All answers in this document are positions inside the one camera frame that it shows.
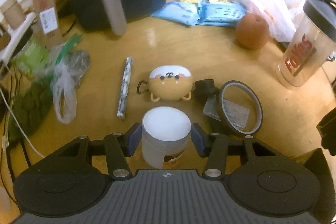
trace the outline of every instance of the wet wipes package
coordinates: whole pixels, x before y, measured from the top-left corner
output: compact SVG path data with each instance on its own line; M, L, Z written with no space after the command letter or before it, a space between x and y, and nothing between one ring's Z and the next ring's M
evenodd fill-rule
M159 11L152 14L152 16L184 23L190 26L195 26L200 18L196 4L182 1L168 2Z
M200 0L198 6L198 25L236 27L246 13L244 7L236 2Z

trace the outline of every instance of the silver screw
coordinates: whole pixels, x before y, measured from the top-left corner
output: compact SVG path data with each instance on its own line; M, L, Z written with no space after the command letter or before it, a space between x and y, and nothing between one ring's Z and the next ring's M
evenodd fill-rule
M208 169L205 171L205 174L208 177L215 178L215 177L219 177L222 174L222 172L220 172L218 169Z
M117 178L124 178L128 176L129 172L126 169L117 169L112 174Z

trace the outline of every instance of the air fryer handle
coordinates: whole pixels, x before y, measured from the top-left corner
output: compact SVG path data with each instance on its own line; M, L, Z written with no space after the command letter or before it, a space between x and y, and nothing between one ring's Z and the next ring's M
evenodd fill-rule
M114 34L123 35L127 29L127 21L121 0L102 0L106 15Z

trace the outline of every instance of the roll of tape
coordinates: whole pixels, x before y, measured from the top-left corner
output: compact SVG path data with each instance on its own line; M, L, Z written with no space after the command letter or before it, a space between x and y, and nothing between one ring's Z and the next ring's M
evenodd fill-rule
M254 103L254 108L255 108L256 113L257 113L257 121L256 121L256 124L255 124L254 128L249 132L242 131L238 127L235 127L230 122L229 117L228 117L227 113L225 112L223 94L224 94L225 90L230 86L235 86L235 87L241 89L242 91L244 91L246 94L249 95L249 97L252 99L252 101ZM217 113L219 115L219 118L220 118L223 126L228 130L228 133L237 135L239 137L246 136L246 135L252 135L252 134L256 133L260 129L261 124L263 123L263 109L261 107L261 104L260 104L260 101L259 101L258 97L256 96L256 94L253 92L252 89L250 89L247 85L245 85L244 83L239 82L239 81L234 81L234 80L229 81L229 82L226 82L222 86L222 88L220 89L219 95L217 96L217 99L216 99L216 110L217 110Z

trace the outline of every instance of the barcode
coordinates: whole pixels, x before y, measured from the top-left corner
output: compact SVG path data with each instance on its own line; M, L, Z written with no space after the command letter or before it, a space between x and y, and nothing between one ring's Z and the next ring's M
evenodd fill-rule
M40 20L44 34L52 32L58 28L54 7L40 12Z

